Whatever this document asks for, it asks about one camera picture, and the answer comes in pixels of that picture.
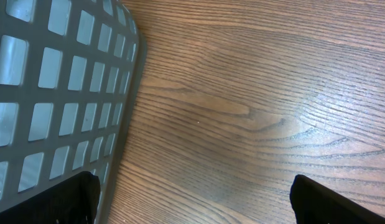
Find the dark grey plastic mesh basket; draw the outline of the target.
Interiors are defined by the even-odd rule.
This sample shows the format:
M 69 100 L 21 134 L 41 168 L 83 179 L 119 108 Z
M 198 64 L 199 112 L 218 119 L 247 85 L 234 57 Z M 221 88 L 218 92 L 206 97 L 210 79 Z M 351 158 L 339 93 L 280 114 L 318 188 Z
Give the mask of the dark grey plastic mesh basket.
M 0 212 L 89 171 L 107 222 L 146 53 L 119 0 L 0 0 Z

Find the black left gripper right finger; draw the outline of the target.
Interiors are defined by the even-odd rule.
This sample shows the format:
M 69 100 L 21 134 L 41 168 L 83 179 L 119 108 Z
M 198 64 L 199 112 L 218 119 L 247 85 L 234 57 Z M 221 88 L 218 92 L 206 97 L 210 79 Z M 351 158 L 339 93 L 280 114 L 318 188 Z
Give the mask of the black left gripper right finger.
M 385 224 L 384 217 L 304 175 L 295 176 L 289 198 L 297 224 Z

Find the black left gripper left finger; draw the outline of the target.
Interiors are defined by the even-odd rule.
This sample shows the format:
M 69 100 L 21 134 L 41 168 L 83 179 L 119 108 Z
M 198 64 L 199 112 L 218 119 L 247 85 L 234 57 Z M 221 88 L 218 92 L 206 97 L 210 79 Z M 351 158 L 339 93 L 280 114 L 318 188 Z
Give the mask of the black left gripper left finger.
M 100 180 L 83 171 L 0 213 L 0 224 L 94 223 Z

